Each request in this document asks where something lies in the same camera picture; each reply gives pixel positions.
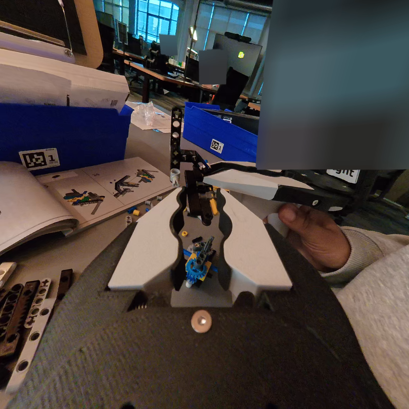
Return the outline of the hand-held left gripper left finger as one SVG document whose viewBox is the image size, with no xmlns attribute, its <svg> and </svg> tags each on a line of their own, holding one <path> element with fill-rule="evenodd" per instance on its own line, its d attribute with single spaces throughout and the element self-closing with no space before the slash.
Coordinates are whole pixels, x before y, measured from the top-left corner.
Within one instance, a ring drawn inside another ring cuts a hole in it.
<svg viewBox="0 0 409 409">
<path fill-rule="evenodd" d="M 171 272 L 183 256 L 181 239 L 173 219 L 185 205 L 180 201 L 184 188 L 174 189 L 143 215 L 125 247 L 108 282 L 114 290 L 167 291 L 174 287 Z"/>
</svg>

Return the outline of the black lego beam assembly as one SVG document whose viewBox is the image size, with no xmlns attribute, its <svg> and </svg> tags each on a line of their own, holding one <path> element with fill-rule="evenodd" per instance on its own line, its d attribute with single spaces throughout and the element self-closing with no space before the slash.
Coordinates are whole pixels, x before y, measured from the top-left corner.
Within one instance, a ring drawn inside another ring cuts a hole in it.
<svg viewBox="0 0 409 409">
<path fill-rule="evenodd" d="M 197 151 L 180 147 L 182 120 L 182 109 L 174 106 L 171 110 L 170 181 L 173 187 L 179 187 L 181 163 L 192 164 L 192 170 L 184 172 L 188 213 L 191 217 L 199 217 L 208 227 L 218 213 L 213 186 L 204 182 L 210 166 Z"/>
</svg>

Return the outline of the person's right forearm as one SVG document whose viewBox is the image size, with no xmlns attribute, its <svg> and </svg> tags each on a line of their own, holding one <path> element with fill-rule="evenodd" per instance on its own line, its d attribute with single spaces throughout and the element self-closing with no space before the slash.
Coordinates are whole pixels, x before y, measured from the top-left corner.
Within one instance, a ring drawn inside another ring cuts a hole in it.
<svg viewBox="0 0 409 409">
<path fill-rule="evenodd" d="M 354 227 L 340 228 L 350 244 L 350 255 L 340 269 L 320 275 L 331 285 L 345 285 L 364 270 L 408 273 L 409 237 Z"/>
</svg>

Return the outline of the small lego gear assembly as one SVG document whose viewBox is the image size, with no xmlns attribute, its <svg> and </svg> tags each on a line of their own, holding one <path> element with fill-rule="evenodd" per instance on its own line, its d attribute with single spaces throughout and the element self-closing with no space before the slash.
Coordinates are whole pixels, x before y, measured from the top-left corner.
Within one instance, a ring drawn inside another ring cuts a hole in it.
<svg viewBox="0 0 409 409">
<path fill-rule="evenodd" d="M 184 255 L 187 288 L 200 287 L 206 278 L 212 278 L 213 273 L 218 273 L 217 266 L 213 263 L 216 250 L 213 248 L 214 236 L 204 240 L 201 236 L 192 240 L 192 244 Z"/>
</svg>

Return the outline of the short black lego beam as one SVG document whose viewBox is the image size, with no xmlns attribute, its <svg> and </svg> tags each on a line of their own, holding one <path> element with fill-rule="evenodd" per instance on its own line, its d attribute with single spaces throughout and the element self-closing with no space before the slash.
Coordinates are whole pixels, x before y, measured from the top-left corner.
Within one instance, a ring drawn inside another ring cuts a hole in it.
<svg viewBox="0 0 409 409">
<path fill-rule="evenodd" d="M 67 291 L 70 289 L 73 279 L 73 269 L 64 269 L 61 271 L 58 292 L 57 292 L 57 301 L 60 302 L 63 300 Z"/>
</svg>

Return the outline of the lego instruction booklet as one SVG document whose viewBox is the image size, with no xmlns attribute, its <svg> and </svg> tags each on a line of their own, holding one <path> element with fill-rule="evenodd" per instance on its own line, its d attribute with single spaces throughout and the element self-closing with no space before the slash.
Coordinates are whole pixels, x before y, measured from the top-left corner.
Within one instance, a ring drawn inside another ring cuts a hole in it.
<svg viewBox="0 0 409 409">
<path fill-rule="evenodd" d="M 1 162 L 1 256 L 45 234 L 73 235 L 172 190 L 168 175 L 140 157 L 33 176 Z"/>
</svg>

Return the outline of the thin light grey lego beam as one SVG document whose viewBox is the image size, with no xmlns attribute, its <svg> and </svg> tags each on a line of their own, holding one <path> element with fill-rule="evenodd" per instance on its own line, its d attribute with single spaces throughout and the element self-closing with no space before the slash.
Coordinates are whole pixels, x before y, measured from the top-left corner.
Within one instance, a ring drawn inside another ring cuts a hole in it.
<svg viewBox="0 0 409 409">
<path fill-rule="evenodd" d="M 51 282 L 50 278 L 44 278 L 40 281 L 37 292 L 35 293 L 32 304 L 28 310 L 28 315 L 24 322 L 24 328 L 29 329 L 33 327 L 33 324 L 40 313 L 43 302 L 47 297 Z"/>
</svg>

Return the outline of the wide black lego beam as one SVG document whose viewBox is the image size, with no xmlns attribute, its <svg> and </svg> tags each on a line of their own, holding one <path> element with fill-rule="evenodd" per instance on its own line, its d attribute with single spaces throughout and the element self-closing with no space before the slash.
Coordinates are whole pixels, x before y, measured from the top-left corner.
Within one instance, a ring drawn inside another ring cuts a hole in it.
<svg viewBox="0 0 409 409">
<path fill-rule="evenodd" d="M 2 300 L 0 314 L 0 358 L 13 356 L 22 335 L 24 322 L 37 293 L 40 281 L 12 286 Z"/>
</svg>

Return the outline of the long white lego beam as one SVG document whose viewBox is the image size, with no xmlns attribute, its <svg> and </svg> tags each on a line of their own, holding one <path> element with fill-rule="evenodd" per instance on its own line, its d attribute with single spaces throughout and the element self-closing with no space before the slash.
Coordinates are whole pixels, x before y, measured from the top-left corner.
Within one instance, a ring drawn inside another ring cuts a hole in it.
<svg viewBox="0 0 409 409">
<path fill-rule="evenodd" d="M 45 299 L 41 305 L 41 308 L 39 308 L 39 314 L 35 319 L 28 339 L 22 349 L 21 355 L 19 356 L 17 364 L 6 387 L 5 392 L 7 394 L 15 393 L 22 385 L 30 365 L 33 362 L 55 302 L 56 298 Z"/>
</svg>

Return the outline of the black office chair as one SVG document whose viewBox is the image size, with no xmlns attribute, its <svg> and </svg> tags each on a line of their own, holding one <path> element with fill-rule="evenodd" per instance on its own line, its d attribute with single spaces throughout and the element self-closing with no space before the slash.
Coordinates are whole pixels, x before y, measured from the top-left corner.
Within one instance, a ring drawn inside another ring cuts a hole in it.
<svg viewBox="0 0 409 409">
<path fill-rule="evenodd" d="M 213 105 L 219 106 L 221 110 L 234 110 L 248 80 L 248 76 L 229 67 L 226 84 L 219 85 L 213 99 Z"/>
</svg>

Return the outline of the grey monitor with webcam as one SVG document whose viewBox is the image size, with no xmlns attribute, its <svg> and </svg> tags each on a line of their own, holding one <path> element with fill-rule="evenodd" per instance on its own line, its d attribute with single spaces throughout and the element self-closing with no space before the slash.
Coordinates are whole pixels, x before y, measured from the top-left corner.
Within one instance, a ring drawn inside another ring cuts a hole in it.
<svg viewBox="0 0 409 409">
<path fill-rule="evenodd" d="M 219 49 L 227 57 L 228 68 L 251 77 L 262 47 L 251 43 L 251 38 L 237 33 L 217 33 L 213 42 L 213 49 Z"/>
</svg>

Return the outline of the clear plastic bag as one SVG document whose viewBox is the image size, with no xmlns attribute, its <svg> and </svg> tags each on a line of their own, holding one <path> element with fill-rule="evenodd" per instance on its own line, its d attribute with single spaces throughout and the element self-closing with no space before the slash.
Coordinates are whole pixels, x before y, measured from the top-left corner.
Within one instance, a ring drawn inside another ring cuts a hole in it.
<svg viewBox="0 0 409 409">
<path fill-rule="evenodd" d="M 129 104 L 133 109 L 131 123 L 142 130 L 152 129 L 152 124 L 156 117 L 156 111 L 152 101 L 148 103 L 130 102 Z"/>
</svg>

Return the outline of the white printed paper bag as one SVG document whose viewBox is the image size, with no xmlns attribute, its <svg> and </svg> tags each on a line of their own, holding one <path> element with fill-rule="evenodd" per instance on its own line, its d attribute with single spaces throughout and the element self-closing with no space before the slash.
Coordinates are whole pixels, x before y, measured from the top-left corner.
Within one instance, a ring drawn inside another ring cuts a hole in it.
<svg viewBox="0 0 409 409">
<path fill-rule="evenodd" d="M 2 104 L 66 106 L 71 81 L 41 71 L 0 66 L 0 102 Z"/>
</svg>

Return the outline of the wooden framed black board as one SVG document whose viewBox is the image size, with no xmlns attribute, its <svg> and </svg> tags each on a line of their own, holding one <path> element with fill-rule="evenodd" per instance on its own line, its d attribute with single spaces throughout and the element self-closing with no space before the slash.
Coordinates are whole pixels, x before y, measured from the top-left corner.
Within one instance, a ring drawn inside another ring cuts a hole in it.
<svg viewBox="0 0 409 409">
<path fill-rule="evenodd" d="M 0 31 L 70 49 L 76 65 L 97 69 L 104 56 L 93 1 L 2 0 Z"/>
</svg>

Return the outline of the white rounded bar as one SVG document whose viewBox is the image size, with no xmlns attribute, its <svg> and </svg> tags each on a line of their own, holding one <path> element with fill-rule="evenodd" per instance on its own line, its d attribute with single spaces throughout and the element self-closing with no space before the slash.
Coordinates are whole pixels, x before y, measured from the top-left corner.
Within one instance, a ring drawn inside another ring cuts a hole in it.
<svg viewBox="0 0 409 409">
<path fill-rule="evenodd" d="M 0 33 L 0 48 L 76 64 L 75 56 L 70 49 L 41 40 L 26 39 L 8 33 Z"/>
</svg>

